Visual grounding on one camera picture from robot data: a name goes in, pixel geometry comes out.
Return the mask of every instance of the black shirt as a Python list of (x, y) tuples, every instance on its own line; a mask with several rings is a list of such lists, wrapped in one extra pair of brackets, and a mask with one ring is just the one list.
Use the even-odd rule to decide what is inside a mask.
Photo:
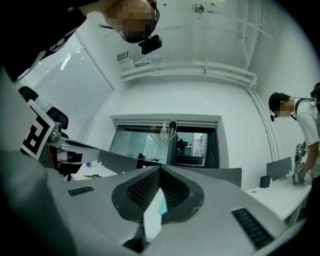
[(0, 51), (11, 80), (61, 49), (86, 20), (78, 7), (94, 2), (97, 0), (15, 1), (6, 5)]

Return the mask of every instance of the person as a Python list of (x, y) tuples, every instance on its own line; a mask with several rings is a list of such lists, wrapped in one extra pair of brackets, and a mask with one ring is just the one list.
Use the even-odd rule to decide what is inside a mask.
[(292, 116), (300, 125), (303, 135), (303, 145), (308, 148), (307, 159), (302, 171), (298, 174), (301, 182), (310, 173), (312, 188), (305, 207), (305, 214), (319, 212), (320, 205), (320, 119), (317, 106), (312, 99), (294, 98), (284, 93), (273, 93), (269, 98), (269, 109), (274, 117), (287, 118)]
[(92, 12), (129, 43), (148, 38), (159, 20), (156, 0), (9, 1), (1, 15), (1, 62), (12, 81), (61, 49)]

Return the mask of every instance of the office chair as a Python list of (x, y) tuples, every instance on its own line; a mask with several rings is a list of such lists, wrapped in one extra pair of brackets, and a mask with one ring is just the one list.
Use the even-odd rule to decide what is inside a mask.
[[(68, 128), (69, 119), (68, 117), (62, 113), (59, 109), (55, 108), (54, 106), (50, 108), (46, 114), (52, 118), (54, 122), (59, 122), (61, 124), (61, 128), (66, 130)], [(61, 136), (63, 138), (69, 139), (68, 135), (64, 132), (61, 132)]]
[(36, 101), (36, 99), (39, 97), (39, 95), (28, 86), (21, 87), (19, 89), (19, 93), (22, 95), (26, 102), (28, 102), (29, 100)]

